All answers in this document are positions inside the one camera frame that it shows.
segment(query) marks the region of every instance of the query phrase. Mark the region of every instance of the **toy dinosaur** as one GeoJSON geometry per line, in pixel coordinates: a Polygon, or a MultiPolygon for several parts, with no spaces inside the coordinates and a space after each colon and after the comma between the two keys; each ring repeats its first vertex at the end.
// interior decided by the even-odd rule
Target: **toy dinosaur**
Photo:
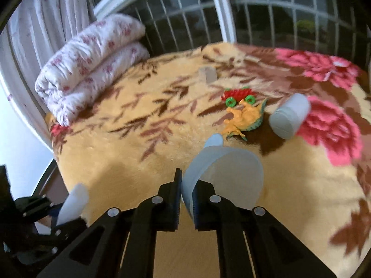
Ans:
{"type": "Polygon", "coordinates": [[[227,126],[221,133],[223,135],[227,135],[227,138],[234,135],[239,135],[242,137],[242,139],[247,141],[245,135],[241,133],[241,131],[247,132],[250,130],[255,130],[262,124],[266,103],[267,99],[264,99],[261,104],[253,107],[246,101],[241,100],[239,104],[244,106],[242,110],[236,110],[228,107],[227,112],[232,113],[234,116],[231,120],[224,120],[224,123],[226,123],[227,126]]]}

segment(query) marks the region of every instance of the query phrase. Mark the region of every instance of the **white plastic cup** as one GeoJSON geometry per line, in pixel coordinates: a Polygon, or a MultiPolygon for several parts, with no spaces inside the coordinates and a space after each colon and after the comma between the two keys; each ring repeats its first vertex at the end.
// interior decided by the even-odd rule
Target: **white plastic cup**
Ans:
{"type": "Polygon", "coordinates": [[[57,218],[57,226],[78,219],[89,201],[86,186],[78,183],[66,198],[57,218]]]}
{"type": "Polygon", "coordinates": [[[269,125],[274,133],[283,138],[293,137],[310,112],[310,101],[296,93],[269,117],[269,125]]]}
{"type": "Polygon", "coordinates": [[[197,181],[213,184],[215,193],[237,207],[251,210],[263,188],[263,165],[246,149],[209,146],[191,162],[182,179],[181,194],[193,218],[192,193],[197,181]]]}

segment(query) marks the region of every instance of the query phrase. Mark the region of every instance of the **window grill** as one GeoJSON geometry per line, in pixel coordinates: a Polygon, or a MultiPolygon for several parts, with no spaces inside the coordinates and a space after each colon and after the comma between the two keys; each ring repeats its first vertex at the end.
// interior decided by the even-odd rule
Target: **window grill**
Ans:
{"type": "Polygon", "coordinates": [[[222,40],[213,0],[138,0],[122,12],[146,25],[144,44],[152,55],[222,40]]]}
{"type": "MultiPolygon", "coordinates": [[[[349,0],[230,0],[237,42],[339,55],[362,68],[370,39],[349,0]]],[[[222,40],[214,0],[137,0],[123,13],[147,27],[152,55],[222,40]]]]}

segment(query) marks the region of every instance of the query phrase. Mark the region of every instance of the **screw head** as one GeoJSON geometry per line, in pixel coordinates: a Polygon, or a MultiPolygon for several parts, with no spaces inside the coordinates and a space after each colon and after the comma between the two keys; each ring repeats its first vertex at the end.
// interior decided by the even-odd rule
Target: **screw head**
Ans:
{"type": "Polygon", "coordinates": [[[218,195],[212,195],[210,198],[209,198],[210,202],[212,203],[218,203],[221,201],[221,197],[218,196],[218,195]]]}
{"type": "Polygon", "coordinates": [[[263,216],[265,214],[265,209],[262,207],[256,207],[254,209],[254,213],[259,216],[263,216]]]}
{"type": "Polygon", "coordinates": [[[162,196],[154,196],[152,198],[152,203],[153,204],[161,204],[163,201],[164,201],[164,199],[162,198],[162,196]]]}
{"type": "Polygon", "coordinates": [[[115,217],[120,211],[117,208],[111,208],[107,211],[109,217],[115,217]]]}

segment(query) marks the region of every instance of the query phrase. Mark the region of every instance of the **blanket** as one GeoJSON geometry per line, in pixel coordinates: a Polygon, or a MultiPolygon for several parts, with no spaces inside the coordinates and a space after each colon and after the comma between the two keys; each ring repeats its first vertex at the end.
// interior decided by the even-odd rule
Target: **blanket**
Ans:
{"type": "MultiPolygon", "coordinates": [[[[130,68],[71,126],[47,117],[69,190],[84,183],[91,223],[110,207],[137,207],[183,171],[231,114],[225,88],[250,86],[267,98],[264,120],[224,145],[255,153],[264,168],[265,207],[339,278],[350,278],[371,247],[371,111],[357,83],[366,72],[339,57],[218,43],[152,58],[130,68]],[[218,80],[199,75],[213,66],[218,80]],[[270,114],[293,93],[312,109],[290,140],[270,114]]],[[[159,233],[154,277],[218,277],[214,232],[197,232],[184,206],[179,230],[159,233]]]]}
{"type": "Polygon", "coordinates": [[[144,33],[138,20],[114,14],[77,34],[45,64],[35,90],[61,125],[70,125],[115,79],[149,57],[133,43],[144,33]]]}

